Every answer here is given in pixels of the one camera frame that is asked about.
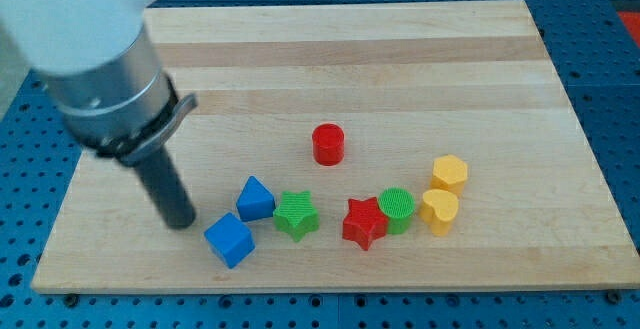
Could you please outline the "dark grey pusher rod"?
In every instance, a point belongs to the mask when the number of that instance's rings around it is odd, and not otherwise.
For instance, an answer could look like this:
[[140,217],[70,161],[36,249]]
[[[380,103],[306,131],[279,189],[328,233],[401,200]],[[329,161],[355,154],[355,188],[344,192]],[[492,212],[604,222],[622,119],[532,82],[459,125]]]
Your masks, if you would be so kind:
[[134,171],[168,228],[193,224],[196,210],[164,146],[138,162]]

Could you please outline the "silver cylindrical tool flange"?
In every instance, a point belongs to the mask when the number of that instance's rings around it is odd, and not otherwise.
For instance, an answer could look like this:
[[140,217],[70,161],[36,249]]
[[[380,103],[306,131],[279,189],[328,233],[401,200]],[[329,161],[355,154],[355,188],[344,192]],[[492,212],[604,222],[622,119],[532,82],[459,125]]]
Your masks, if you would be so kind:
[[194,94],[178,96],[145,29],[96,68],[38,77],[76,141],[125,166],[162,149],[198,105]]

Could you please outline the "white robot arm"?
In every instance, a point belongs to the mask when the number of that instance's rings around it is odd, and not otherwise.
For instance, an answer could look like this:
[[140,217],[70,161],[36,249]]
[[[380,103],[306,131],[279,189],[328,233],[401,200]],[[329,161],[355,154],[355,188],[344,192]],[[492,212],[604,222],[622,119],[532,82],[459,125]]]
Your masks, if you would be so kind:
[[166,226],[196,211],[164,145],[197,106],[179,97],[148,35],[156,0],[1,0],[1,24],[70,134],[132,168]]

